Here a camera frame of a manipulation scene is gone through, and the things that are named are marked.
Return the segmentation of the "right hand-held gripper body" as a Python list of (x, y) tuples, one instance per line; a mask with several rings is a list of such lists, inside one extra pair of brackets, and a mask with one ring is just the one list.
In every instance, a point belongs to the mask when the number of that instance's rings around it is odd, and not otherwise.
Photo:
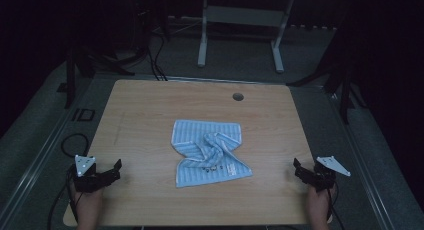
[(331, 189), (336, 181), (336, 174), (347, 177), (351, 176), (351, 172), (347, 170), (334, 156), (317, 157), (315, 160), (312, 186), (316, 191)]

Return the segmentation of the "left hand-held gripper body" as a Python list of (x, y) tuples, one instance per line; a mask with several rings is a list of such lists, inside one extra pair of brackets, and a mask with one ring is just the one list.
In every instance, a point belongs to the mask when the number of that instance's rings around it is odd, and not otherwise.
[(92, 193), (100, 187), (100, 175), (96, 170), (96, 158), (76, 155), (71, 166), (71, 178), (76, 191)]

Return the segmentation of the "blue striped towel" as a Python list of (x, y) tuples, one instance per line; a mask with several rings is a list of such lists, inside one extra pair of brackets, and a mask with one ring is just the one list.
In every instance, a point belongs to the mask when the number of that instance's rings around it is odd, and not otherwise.
[(171, 145), (183, 156), (176, 187), (191, 187), (250, 177), (251, 168), (234, 151), (242, 145), (239, 123), (176, 120)]

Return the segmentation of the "person's left hand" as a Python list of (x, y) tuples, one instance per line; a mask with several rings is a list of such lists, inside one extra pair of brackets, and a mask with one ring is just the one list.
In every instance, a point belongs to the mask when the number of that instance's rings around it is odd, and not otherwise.
[(103, 189), (92, 193), (78, 192), (71, 187), (72, 199), (75, 202), (77, 222), (97, 223), (99, 221), (103, 205)]

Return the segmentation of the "person's right hand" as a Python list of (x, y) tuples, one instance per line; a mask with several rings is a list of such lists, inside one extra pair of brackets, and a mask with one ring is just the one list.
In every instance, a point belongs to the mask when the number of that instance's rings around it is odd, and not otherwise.
[(333, 189), (317, 191), (314, 186), (308, 186), (306, 211), (310, 224), (324, 222), (328, 224), (330, 198), (333, 194)]

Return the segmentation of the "black stand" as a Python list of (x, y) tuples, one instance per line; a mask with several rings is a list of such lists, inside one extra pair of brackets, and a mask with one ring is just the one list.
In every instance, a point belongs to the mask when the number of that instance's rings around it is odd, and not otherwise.
[(363, 36), (359, 25), (353, 20), (344, 20), (336, 30), (330, 44), (325, 50), (316, 70), (287, 86), (300, 87), (324, 75), (329, 75), (323, 89), (327, 94), (335, 94), (341, 88), (339, 114), (348, 124), (348, 107), (351, 83), (354, 71), (363, 56)]
[(78, 68), (83, 77), (92, 78), (95, 70), (91, 64), (94, 59), (103, 64), (109, 71), (116, 72), (120, 75), (133, 76), (134, 73), (123, 68), (124, 65), (137, 61), (143, 54), (135, 55), (121, 59), (109, 60), (105, 55), (96, 52), (93, 48), (84, 45), (71, 46), (66, 55), (66, 103), (65, 109), (69, 109), (76, 97), (75, 68)]

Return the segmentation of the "dark equipment rack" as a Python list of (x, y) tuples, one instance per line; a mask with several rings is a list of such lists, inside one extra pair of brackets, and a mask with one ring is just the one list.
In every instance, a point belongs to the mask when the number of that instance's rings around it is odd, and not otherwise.
[(135, 53), (143, 56), (149, 47), (151, 32), (151, 3), (150, 0), (133, 0), (135, 13)]

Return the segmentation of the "metal floor rail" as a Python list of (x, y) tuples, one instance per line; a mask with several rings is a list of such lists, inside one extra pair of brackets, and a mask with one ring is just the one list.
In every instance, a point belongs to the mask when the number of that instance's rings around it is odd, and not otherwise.
[(380, 230), (394, 230), (393, 223), (387, 212), (387, 208), (382, 201), (380, 192), (378, 191), (377, 185), (372, 178), (371, 172), (365, 163), (366, 157), (363, 155), (359, 142), (354, 135), (350, 121), (345, 124), (344, 120), (341, 118), (339, 113), (341, 99), (336, 94), (328, 94), (327, 98), (332, 104), (332, 108), (335, 111), (342, 129), (347, 136), (351, 149), (352, 161), (355, 165), (355, 171), (357, 172), (357, 176), (361, 180), (361, 184), (364, 187), (364, 191), (374, 212), (374, 216), (376, 217), (376, 220), (379, 224)]
[(43, 143), (40, 151), (22, 175), (12, 196), (3, 208), (3, 211), (0, 213), (0, 230), (6, 230), (8, 228), (8, 226), (20, 210), (21, 206), (25, 202), (27, 196), (29, 195), (34, 184), (36, 183), (40, 172), (44, 168), (47, 159), (51, 155), (52, 149), (54, 148), (58, 138), (62, 134), (65, 125), (70, 120), (73, 111), (80, 103), (86, 91), (87, 87), (83, 86), (80, 90), (76, 92), (70, 108), (65, 109), (64, 113), (61, 114), (60, 118), (51, 128), (51, 131), (47, 139)]

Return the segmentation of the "white desk frame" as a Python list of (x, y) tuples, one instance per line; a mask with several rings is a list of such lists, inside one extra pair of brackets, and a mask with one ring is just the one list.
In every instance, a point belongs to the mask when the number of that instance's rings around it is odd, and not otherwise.
[(280, 45), (283, 34), (287, 27), (293, 4), (294, 0), (288, 0), (283, 11), (275, 11), (210, 5), (208, 0), (203, 0), (201, 20), (202, 32), (197, 65), (199, 67), (204, 67), (206, 65), (208, 47), (207, 26), (209, 22), (276, 27), (278, 29), (278, 34), (270, 42), (270, 46), (274, 60), (275, 71), (277, 73), (282, 73), (284, 71), (284, 66), (280, 53)]

